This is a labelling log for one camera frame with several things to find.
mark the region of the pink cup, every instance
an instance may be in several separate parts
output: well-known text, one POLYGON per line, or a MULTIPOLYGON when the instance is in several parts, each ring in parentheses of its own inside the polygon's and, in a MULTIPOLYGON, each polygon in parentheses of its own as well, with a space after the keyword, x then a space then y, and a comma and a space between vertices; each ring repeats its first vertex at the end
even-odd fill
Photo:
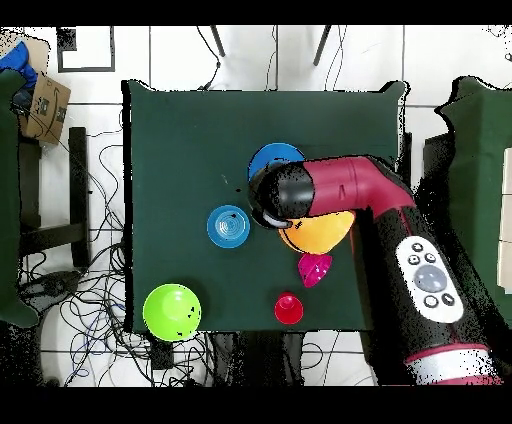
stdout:
POLYGON ((332 256, 304 253, 299 260, 299 274, 305 287, 317 284, 331 267, 332 256))

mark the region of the blue plate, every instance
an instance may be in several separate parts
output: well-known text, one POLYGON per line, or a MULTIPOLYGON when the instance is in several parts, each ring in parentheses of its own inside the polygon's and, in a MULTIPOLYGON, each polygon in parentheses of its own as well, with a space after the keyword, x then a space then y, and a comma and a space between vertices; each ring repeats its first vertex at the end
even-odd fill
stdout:
POLYGON ((249 162, 247 179, 250 181, 252 176, 267 164, 273 162, 300 162, 303 160, 302 152, 291 144, 267 144, 258 150, 249 162))

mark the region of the dark green table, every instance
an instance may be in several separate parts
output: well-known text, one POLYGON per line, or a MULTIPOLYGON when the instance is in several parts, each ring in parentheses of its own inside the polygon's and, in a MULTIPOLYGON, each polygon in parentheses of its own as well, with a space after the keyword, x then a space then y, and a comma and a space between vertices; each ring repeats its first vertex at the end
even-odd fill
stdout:
POLYGON ((440 108, 455 136, 449 168, 450 218, 480 279, 512 328, 512 295, 497 285, 503 153, 512 147, 512 90, 475 77, 455 81, 440 108))
POLYGON ((405 85, 395 82, 381 91, 158 92, 136 81, 124 84, 124 107, 131 109, 125 143, 131 144, 132 166, 126 184, 127 198, 133 196, 133 282, 127 288, 133 331, 146 331, 146 296, 166 282, 189 286, 199 296, 200 330, 367 329, 348 238, 331 252, 324 280, 305 289, 299 254, 277 232, 251 222, 241 247, 221 249, 208 238, 206 222, 224 204, 249 215, 247 165, 267 143, 293 144, 307 158, 373 154, 395 161, 405 85), (304 305, 295 326, 274 317, 285 290, 304 305))
POLYGON ((10 110, 25 82, 16 71, 0 72, 0 321, 30 328, 40 317, 19 297, 21 259, 71 243, 73 265, 87 269, 90 254, 85 128, 69 129, 70 224, 39 228, 39 142, 19 136, 18 119, 10 110))

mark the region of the floor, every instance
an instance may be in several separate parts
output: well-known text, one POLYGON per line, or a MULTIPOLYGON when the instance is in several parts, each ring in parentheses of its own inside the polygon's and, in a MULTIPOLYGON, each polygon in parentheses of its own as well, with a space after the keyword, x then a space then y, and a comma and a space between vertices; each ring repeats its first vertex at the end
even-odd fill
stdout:
MULTIPOLYGON (((217 53, 209 28, 201 29, 217 53)), ((272 29, 272 25, 219 26, 226 57, 221 59, 222 66, 212 88, 264 90, 269 59, 274 52, 272 29)), ((138 79, 158 90, 197 89, 211 79, 215 70, 214 57, 195 27, 116 26, 115 72, 58 73, 56 29, 16 30, 47 40, 50 44, 48 75, 71 89, 61 141, 67 143, 70 126, 87 128, 90 135, 90 172, 101 182, 107 196, 115 193, 111 208, 124 222, 122 149, 118 147, 122 144, 122 132, 115 132, 120 129, 120 81, 138 79), (93 137, 105 131, 112 133, 93 137), (116 181, 99 161, 99 153, 107 146, 113 147, 104 150, 102 161, 119 181, 121 187, 117 191, 116 181)), ((487 25, 333 26, 320 64, 314 67, 312 62, 322 30, 322 25, 279 26, 278 89, 324 90, 326 87, 327 90, 376 91, 388 81, 407 81, 410 93, 405 103, 405 128, 413 134, 413 185, 417 184, 422 173, 424 140, 447 130, 443 119, 434 113, 434 108, 448 100, 452 81, 459 76, 474 75, 496 87, 512 84, 512 62, 505 59, 506 53, 512 52, 508 44, 512 40, 512 28, 487 25), (344 34, 343 54, 337 55, 326 83, 331 61, 344 34)), ((63 53, 65 68, 110 66, 108 27, 77 27, 76 34, 77 50, 63 53)), ((268 88, 275 88, 275 60, 270 66, 268 88)), ((67 152, 61 146, 44 144, 40 197, 43 226, 69 222, 67 164, 67 152)), ((98 231, 104 218, 104 200, 95 186, 91 184, 90 188, 91 240, 94 240, 92 251, 95 254, 112 241, 119 241, 121 234, 120 231, 98 231)), ((39 272, 44 274, 72 268, 69 247, 51 249, 47 254, 48 260, 38 268, 39 272)), ((40 259, 41 255, 30 257, 29 267, 40 259)), ((101 275, 107 266, 106 258, 100 260, 94 264, 90 276, 101 275)), ((117 284, 114 291, 124 297, 122 284, 117 284)), ((86 306, 90 305, 80 306, 85 311, 81 309, 81 312, 93 310, 86 306)), ((85 331, 86 327, 74 312, 69 304, 63 305, 62 311, 59 306, 54 307, 43 327, 43 370, 46 376, 58 377, 61 382, 74 370, 72 357, 78 361, 84 352, 82 339, 74 336, 77 329, 85 331)), ((91 318, 85 324, 90 326, 92 323, 91 318)), ((306 385, 374 385, 358 333, 313 332, 307 334, 304 343, 302 365, 309 368, 303 371, 306 385)), ((185 356, 188 348, 183 346, 179 355, 185 356)), ((101 351, 98 346, 70 386, 98 385, 97 377, 112 361, 110 354, 101 351)), ((194 365, 193 376, 198 378, 204 375, 200 365, 194 365)), ((146 364, 141 360, 139 366, 145 367, 146 364)), ((140 374, 134 361, 127 357, 117 359, 110 377, 101 382, 101 386, 112 385, 147 386, 149 382, 140 374)))

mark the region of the robot control buttons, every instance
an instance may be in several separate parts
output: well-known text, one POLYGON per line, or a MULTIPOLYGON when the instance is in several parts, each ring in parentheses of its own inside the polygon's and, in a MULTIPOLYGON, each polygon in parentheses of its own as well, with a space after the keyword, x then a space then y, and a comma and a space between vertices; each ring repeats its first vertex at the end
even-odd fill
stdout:
POLYGON ((439 300, 435 298, 432 295, 428 295, 424 300, 423 303, 427 308, 435 308, 437 305, 439 305, 439 300))
POLYGON ((411 265, 418 265, 420 263, 420 257, 418 255, 411 255, 409 259, 407 259, 411 265))
POLYGON ((425 255, 425 260, 429 263, 429 264, 433 264, 435 261, 436 261, 436 257, 432 254, 432 253, 427 253, 425 255))
POLYGON ((423 265, 414 273, 414 284, 428 293, 438 293, 446 288, 447 278, 438 267, 423 265))
POLYGON ((446 306, 453 306, 455 304, 455 299, 453 298, 453 296, 449 295, 448 293, 444 293, 441 296, 441 299, 446 306))
POLYGON ((446 324, 462 318, 464 304, 443 254, 432 242, 421 236, 405 237, 395 255, 404 289, 422 317, 446 324))

